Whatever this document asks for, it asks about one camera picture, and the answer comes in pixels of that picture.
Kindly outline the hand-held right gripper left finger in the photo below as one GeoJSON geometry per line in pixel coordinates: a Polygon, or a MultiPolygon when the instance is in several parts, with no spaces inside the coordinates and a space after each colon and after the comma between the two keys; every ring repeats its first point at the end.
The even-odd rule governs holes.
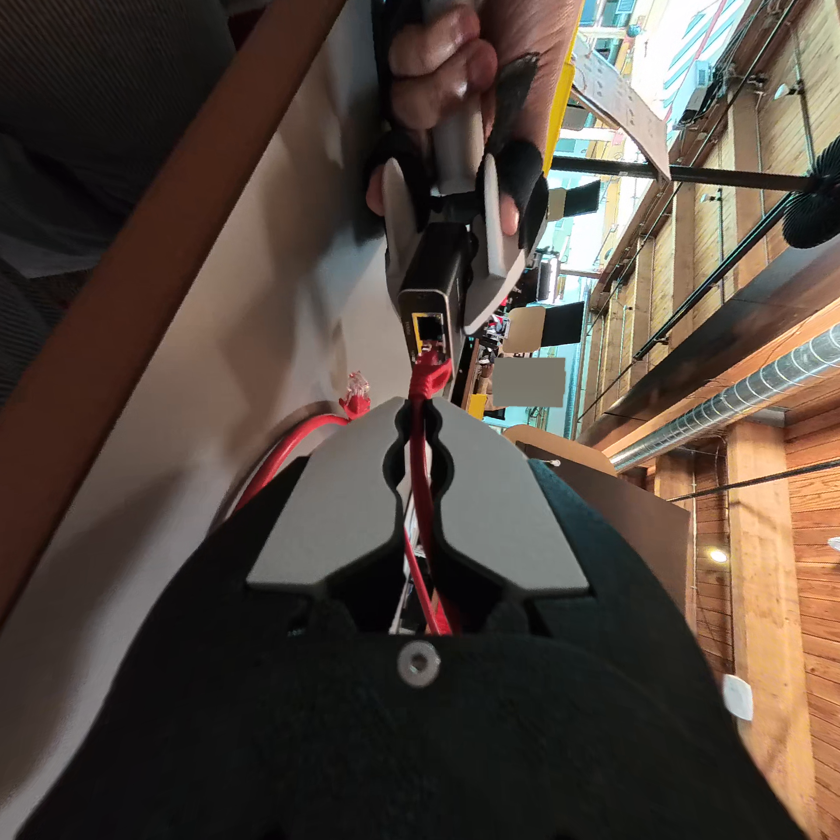
{"type": "Polygon", "coordinates": [[[391,597],[404,581],[406,399],[396,396],[310,456],[247,583],[259,590],[391,597]]]}

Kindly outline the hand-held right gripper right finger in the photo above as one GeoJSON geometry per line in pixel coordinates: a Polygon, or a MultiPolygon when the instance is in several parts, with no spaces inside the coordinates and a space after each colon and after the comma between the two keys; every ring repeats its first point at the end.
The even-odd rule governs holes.
{"type": "Polygon", "coordinates": [[[434,533],[453,560],[510,595],[577,596],[590,586],[524,454],[435,397],[427,405],[434,533]]]}

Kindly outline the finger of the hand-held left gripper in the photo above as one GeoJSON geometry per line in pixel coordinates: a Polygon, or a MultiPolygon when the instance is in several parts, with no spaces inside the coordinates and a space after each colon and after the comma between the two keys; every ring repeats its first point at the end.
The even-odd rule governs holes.
{"type": "Polygon", "coordinates": [[[385,220],[385,283],[394,309],[406,272],[419,244],[417,216],[412,195],[397,159],[384,165],[382,191],[385,220]]]}
{"type": "Polygon", "coordinates": [[[497,163],[486,154],[478,185],[480,212],[469,229],[477,239],[471,263],[472,280],[465,294],[463,334],[473,335],[482,328],[520,277],[525,255],[519,234],[505,235],[501,229],[501,198],[497,163]]]}

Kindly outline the black ethernet adapter box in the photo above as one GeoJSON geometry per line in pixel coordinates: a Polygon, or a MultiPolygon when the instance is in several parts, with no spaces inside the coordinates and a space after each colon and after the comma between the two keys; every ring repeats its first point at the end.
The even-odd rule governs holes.
{"type": "Polygon", "coordinates": [[[431,223],[420,237],[395,299],[412,364],[427,349],[441,361],[459,360],[474,255],[474,238],[464,224],[431,223]]]}

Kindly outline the wooden plank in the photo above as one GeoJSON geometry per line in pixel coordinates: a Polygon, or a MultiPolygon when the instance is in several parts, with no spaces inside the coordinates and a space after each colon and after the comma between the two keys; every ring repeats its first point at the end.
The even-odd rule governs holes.
{"type": "Polygon", "coordinates": [[[625,132],[644,154],[661,182],[671,182],[667,124],[580,35],[572,48],[571,95],[604,123],[625,132]]]}

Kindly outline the black pole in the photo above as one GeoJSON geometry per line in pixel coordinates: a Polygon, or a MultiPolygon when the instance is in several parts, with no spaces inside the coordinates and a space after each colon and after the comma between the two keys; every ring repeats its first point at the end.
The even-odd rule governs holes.
{"type": "Polygon", "coordinates": [[[671,165],[663,174],[650,163],[607,161],[555,155],[552,172],[610,177],[633,177],[657,182],[692,183],[709,186],[744,187],[785,193],[814,193],[838,183],[837,175],[782,175],[751,171],[728,171],[706,167],[671,165]]]}

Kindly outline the dark ribbed fabric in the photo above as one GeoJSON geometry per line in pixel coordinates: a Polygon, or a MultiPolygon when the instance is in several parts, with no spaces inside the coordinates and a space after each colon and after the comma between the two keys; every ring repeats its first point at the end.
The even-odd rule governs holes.
{"type": "Polygon", "coordinates": [[[267,5],[1,3],[2,404],[267,5]]]}

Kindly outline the black round fan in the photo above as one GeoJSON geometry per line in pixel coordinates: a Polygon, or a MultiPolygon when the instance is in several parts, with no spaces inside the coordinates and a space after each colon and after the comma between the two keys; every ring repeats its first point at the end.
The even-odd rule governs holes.
{"type": "Polygon", "coordinates": [[[815,187],[797,192],[784,212],[783,238],[794,249],[812,249],[839,234],[839,139],[815,160],[815,187]]]}

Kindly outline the spiral silver duct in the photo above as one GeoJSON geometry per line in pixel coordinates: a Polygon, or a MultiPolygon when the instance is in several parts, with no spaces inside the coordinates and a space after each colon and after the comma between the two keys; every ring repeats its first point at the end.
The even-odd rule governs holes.
{"type": "Polygon", "coordinates": [[[612,466],[617,472],[623,472],[692,438],[703,437],[714,429],[730,425],[769,407],[774,399],[838,371],[838,364],[839,325],[836,323],[620,450],[610,457],[612,466]]]}

